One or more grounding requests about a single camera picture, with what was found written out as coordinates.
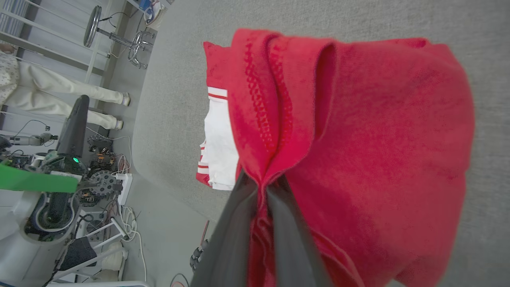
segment red towel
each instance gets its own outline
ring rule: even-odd
[[[275,286],[264,190],[283,173],[337,286],[435,285],[474,131],[468,81],[448,47],[253,30],[238,30],[229,49],[205,46],[208,85],[216,77],[228,90],[240,165],[260,187],[249,285]]]

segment fan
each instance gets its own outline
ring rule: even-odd
[[[100,220],[93,220],[87,224],[87,233],[94,232],[103,227],[103,222]]]

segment floral top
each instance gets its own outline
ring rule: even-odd
[[[18,60],[13,56],[0,52],[0,105],[18,86],[19,67]]]

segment beige pants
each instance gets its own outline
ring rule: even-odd
[[[68,79],[41,66],[19,62],[19,83],[6,105],[37,114],[69,116],[72,107],[48,92],[86,94],[92,99],[122,104],[122,93]],[[87,122],[113,129],[117,119],[109,114],[88,112]]]

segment chrome stool base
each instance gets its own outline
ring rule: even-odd
[[[92,46],[92,42],[94,41],[94,37],[96,32],[99,32],[103,35],[108,36],[108,38],[114,40],[117,43],[120,43],[121,45],[126,46],[129,48],[129,54],[127,56],[127,59],[129,62],[131,62],[133,65],[137,66],[138,68],[147,69],[147,64],[141,63],[136,58],[138,51],[140,48],[142,48],[143,51],[145,51],[146,46],[152,47],[153,44],[149,43],[147,41],[143,40],[144,36],[150,35],[151,38],[154,38],[154,34],[146,32],[146,31],[140,31],[136,34],[135,38],[133,38],[133,41],[129,41],[125,38],[119,37],[117,34],[106,32],[103,29],[100,29],[97,27],[99,24],[101,18],[101,6],[96,6],[92,10],[92,14],[90,14],[89,23],[87,24],[87,28],[85,29],[85,37],[83,38],[83,45],[87,48],[90,48]]]

